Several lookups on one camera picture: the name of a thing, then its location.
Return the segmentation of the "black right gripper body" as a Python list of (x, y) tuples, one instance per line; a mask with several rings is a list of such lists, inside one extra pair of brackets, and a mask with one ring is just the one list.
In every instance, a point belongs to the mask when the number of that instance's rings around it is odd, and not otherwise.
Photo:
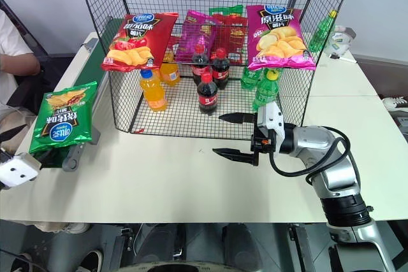
[(259, 159), (259, 154), (274, 153), (276, 149), (276, 132), (274, 129), (264, 129), (258, 126), (254, 127), (251, 136), (251, 151), (253, 159)]

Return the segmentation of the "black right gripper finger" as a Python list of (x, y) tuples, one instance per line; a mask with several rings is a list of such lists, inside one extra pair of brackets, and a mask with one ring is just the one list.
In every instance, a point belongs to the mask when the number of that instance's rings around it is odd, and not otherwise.
[(224, 115), (219, 116), (220, 120), (233, 123), (233, 124), (243, 124), (243, 123), (250, 123), (255, 124), (257, 115), (255, 113), (227, 113)]
[(259, 155), (257, 154), (242, 153), (241, 151), (232, 148), (213, 148), (212, 151), (221, 157), (234, 162), (246, 163), (253, 166), (258, 166), (259, 164)]

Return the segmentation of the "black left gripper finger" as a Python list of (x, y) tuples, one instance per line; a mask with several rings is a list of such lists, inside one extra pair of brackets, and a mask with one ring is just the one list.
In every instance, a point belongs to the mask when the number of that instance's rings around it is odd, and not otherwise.
[(26, 124), (14, 127), (10, 130), (2, 132), (0, 134), (0, 142), (8, 141), (15, 137), (19, 132), (21, 132), (26, 127)]
[(33, 157), (39, 162), (49, 162), (52, 159), (52, 149), (35, 152), (33, 153)]

